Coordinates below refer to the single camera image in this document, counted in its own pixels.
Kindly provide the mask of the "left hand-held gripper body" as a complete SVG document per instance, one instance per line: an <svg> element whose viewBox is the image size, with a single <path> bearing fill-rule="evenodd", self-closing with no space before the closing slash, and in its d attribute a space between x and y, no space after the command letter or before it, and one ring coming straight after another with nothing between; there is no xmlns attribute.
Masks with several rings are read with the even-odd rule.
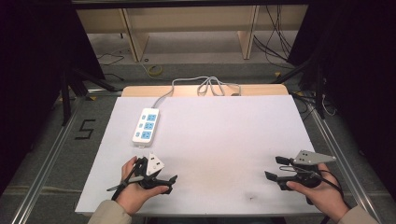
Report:
<svg viewBox="0 0 396 224"><path fill-rule="evenodd" d="M155 187L164 185L165 182L157 178L164 163L153 153L149 153L147 157L139 158L134 166L134 175L141 176L139 185L143 189L153 189Z"/></svg>

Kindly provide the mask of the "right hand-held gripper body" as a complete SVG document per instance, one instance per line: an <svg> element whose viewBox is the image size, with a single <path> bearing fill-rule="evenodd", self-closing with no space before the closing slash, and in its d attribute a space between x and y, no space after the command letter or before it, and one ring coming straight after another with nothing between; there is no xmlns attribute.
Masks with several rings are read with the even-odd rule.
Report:
<svg viewBox="0 0 396 224"><path fill-rule="evenodd" d="M293 165L283 165L283 168L290 168L296 173L294 176L281 176L277 180L277 184L282 190L290 190L287 186L288 181L294 181L308 188L317 187L321 180L318 165L320 163L336 161L334 156L324 155L317 152L301 150L298 155L293 158Z"/></svg>

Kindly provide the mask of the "person's left hand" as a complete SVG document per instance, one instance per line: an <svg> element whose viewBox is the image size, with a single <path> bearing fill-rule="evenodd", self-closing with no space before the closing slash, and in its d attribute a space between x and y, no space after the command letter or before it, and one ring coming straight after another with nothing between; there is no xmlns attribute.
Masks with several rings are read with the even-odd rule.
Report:
<svg viewBox="0 0 396 224"><path fill-rule="evenodd" d="M150 198L160 195L160 186L143 189L136 183L128 185L118 196L116 202L131 216L135 214Z"/></svg>

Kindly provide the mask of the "person's right hand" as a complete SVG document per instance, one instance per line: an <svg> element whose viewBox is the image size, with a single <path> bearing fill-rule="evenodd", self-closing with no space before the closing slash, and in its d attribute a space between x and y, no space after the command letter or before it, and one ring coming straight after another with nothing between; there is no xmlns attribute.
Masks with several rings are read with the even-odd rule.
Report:
<svg viewBox="0 0 396 224"><path fill-rule="evenodd" d="M334 223L337 223L350 208L345 204L340 191L332 186L338 187L339 184L330 173L329 168L324 163L319 164L318 168L321 171L321 176L329 183L321 182L319 186L311 189L300 183L288 181L287 186L305 195L319 211L327 215Z"/></svg>

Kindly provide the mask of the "white blue power strip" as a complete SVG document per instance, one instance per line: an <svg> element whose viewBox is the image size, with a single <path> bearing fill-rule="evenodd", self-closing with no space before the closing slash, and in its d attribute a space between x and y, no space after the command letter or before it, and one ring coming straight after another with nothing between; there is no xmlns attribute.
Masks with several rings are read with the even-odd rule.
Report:
<svg viewBox="0 0 396 224"><path fill-rule="evenodd" d="M144 108L134 130L132 141L137 147L149 147L154 139L160 117L158 108Z"/></svg>

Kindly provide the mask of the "black metal stand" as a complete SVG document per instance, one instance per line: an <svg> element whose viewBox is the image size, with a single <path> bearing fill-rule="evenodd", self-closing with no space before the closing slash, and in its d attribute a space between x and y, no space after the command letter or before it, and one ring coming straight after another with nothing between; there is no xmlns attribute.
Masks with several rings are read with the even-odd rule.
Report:
<svg viewBox="0 0 396 224"><path fill-rule="evenodd" d="M291 71L289 71L286 75L281 76L280 78L277 78L275 81L273 81L273 84L281 84L282 82L300 74L303 73L305 76L312 76L316 79L315 81L315 109L317 110L319 116L322 119L325 119L324 116L324 107L322 105L322 94L323 94L323 74L322 70L320 67L320 61L316 59L314 56L312 56L310 59L305 61L304 63L300 64L299 66L293 68Z"/></svg>
<svg viewBox="0 0 396 224"><path fill-rule="evenodd" d="M89 80L91 83L96 84L107 91L120 91L120 89L104 82L105 76L102 72L100 72L100 75L101 77L91 75L83 69L71 64L64 68L62 74L60 75L64 112L63 125L65 125L70 120L72 115L69 90L72 90L78 97L85 97L88 94L88 89L83 83L84 80Z"/></svg>

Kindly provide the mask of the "wooden table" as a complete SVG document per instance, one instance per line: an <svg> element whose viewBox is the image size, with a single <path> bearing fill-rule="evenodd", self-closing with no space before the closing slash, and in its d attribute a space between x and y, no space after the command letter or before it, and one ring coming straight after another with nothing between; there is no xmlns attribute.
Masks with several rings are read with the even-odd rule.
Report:
<svg viewBox="0 0 396 224"><path fill-rule="evenodd" d="M287 88L282 84L241 84L239 86L223 85L226 96L239 93L242 96L256 95L288 95ZM128 86L122 97L160 97L173 91L173 96L197 96L198 85L176 85L172 86Z"/></svg>

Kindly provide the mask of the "yellow tape roll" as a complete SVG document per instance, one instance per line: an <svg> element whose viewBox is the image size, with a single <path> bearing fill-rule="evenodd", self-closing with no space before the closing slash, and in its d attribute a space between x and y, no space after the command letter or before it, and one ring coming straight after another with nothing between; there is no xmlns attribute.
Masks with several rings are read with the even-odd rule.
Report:
<svg viewBox="0 0 396 224"><path fill-rule="evenodd" d="M148 75L150 77L157 77L163 72L163 68L159 65L152 65L148 68Z"/></svg>

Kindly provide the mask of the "black curtain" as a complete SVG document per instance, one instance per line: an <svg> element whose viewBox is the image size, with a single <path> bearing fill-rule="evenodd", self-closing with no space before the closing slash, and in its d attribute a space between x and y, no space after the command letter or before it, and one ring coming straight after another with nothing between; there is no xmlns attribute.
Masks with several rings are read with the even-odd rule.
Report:
<svg viewBox="0 0 396 224"><path fill-rule="evenodd" d="M75 69L105 77L72 0L0 0L0 195Z"/></svg>
<svg viewBox="0 0 396 224"><path fill-rule="evenodd" d="M336 20L340 38L325 42L325 89L396 201L396 0L313 0L289 62L307 60Z"/></svg>

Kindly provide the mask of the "wooden shelf unit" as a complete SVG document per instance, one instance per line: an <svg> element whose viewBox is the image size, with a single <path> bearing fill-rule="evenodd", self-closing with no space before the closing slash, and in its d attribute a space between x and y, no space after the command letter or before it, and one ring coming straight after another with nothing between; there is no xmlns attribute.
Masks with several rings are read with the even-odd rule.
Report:
<svg viewBox="0 0 396 224"><path fill-rule="evenodd" d="M255 31L268 31L276 16L286 31L298 30L307 5L241 7L155 7L79 9L78 17L88 34L125 34L133 59L139 62L151 33L236 31L242 57L247 60Z"/></svg>

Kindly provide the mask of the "aluminium rail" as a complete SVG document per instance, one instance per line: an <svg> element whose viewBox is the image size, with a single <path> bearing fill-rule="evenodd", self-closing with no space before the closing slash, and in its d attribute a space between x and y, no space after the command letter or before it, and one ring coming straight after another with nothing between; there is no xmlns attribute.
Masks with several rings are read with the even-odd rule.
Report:
<svg viewBox="0 0 396 224"><path fill-rule="evenodd" d="M382 220L380 214L375 210L375 205L371 200L370 195L367 193L363 184L358 179L358 176L354 173L350 159L346 156L343 149L338 144L331 128L327 123L326 118L333 118L337 113L337 109L332 105L330 101L326 100L326 97L324 95L322 95L322 105L324 107L325 116L325 119L322 119L319 116L317 110L315 109L314 93L309 91L291 91L290 95L305 104L306 115L304 116L304 120L312 117L312 119L318 126L318 129L322 134L328 149L330 150L331 154L336 158L338 170L342 175L345 185L348 189L348 192L344 194L344 198L348 197L349 200L351 198L354 198L355 204L363 208L380 224L384 224L384 221Z"/></svg>
<svg viewBox="0 0 396 224"><path fill-rule="evenodd" d="M75 212L118 93L94 91L72 100L66 123L49 120L5 194L18 206L4 224L85 224Z"/></svg>

